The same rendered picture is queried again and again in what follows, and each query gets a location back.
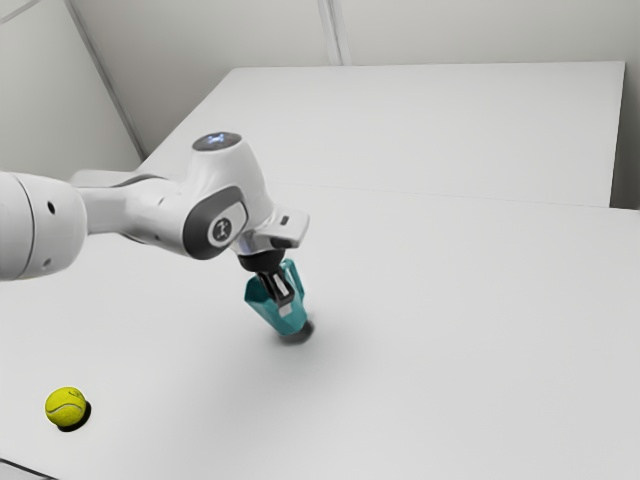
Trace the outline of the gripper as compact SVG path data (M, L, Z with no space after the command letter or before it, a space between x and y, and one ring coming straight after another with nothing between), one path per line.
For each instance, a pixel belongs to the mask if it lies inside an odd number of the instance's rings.
M284 271L278 270L285 256L284 250L267 250L252 255L239 255L240 265L248 272L258 273L269 298L276 304L280 316L291 313L293 287Z

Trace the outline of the teal faceted mug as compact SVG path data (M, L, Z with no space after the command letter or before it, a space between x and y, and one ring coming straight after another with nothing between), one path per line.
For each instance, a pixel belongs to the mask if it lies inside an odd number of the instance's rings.
M298 334L307 321L304 308L305 291L299 278L295 263L291 259L284 259L280 263L283 283L277 280L278 286L284 285L293 298L284 307L279 307L269 296L258 275L254 275L246 284L245 302L279 335L286 337Z

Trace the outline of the yellow tennis ball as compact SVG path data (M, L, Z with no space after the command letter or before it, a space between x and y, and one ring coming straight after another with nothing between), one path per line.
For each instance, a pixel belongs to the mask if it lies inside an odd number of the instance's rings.
M80 390L65 386L54 390L45 401L45 415L57 427L80 423L86 414L87 401Z

